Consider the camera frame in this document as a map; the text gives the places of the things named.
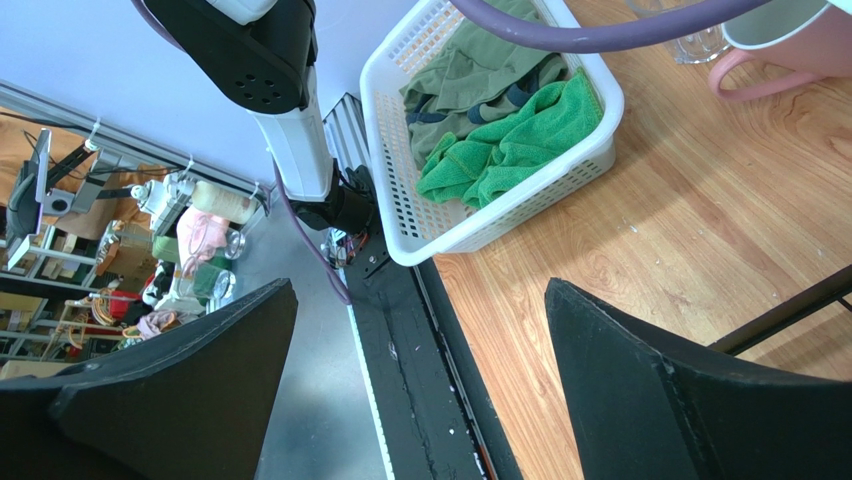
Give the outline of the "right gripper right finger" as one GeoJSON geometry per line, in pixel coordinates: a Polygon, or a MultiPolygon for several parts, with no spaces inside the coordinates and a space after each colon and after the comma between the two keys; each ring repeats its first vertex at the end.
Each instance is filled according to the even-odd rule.
{"type": "Polygon", "coordinates": [[[714,351],[553,278],[545,310],[588,479],[847,479],[851,385],[714,351]]]}

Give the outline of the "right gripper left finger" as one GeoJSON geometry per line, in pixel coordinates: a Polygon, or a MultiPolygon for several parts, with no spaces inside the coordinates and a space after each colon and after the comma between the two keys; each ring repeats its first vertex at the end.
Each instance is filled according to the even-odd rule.
{"type": "Polygon", "coordinates": [[[5,479],[251,479],[297,319],[277,279],[187,325],[1,384],[5,479]]]}

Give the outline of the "clear glass cup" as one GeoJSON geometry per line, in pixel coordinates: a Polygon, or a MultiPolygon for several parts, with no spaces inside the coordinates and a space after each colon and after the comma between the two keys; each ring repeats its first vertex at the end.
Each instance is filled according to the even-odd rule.
{"type": "MultiPolygon", "coordinates": [[[[696,4],[696,1],[626,0],[625,4],[638,19],[644,19],[696,4]]],[[[729,43],[724,38],[721,27],[713,26],[670,40],[665,42],[663,46],[677,64],[696,65],[717,59],[729,48],[729,43]]]]}

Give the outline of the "pink mug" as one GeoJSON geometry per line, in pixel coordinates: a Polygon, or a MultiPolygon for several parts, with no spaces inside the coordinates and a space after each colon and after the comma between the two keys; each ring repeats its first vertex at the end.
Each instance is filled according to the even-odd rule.
{"type": "Polygon", "coordinates": [[[721,24],[732,50],[711,69],[708,87],[727,101],[750,101],[826,78],[851,76],[851,14],[829,1],[770,1],[721,24]],[[788,69],[779,78],[727,89],[734,68],[762,61],[788,69]]]}

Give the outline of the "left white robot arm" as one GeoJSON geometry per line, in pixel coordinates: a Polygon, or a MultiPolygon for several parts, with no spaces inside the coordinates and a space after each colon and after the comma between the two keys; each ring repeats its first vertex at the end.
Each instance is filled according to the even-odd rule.
{"type": "Polygon", "coordinates": [[[368,229],[369,186],[345,179],[329,151],[316,94],[312,1],[137,1],[137,12],[255,120],[292,217],[314,230],[368,229]]]}

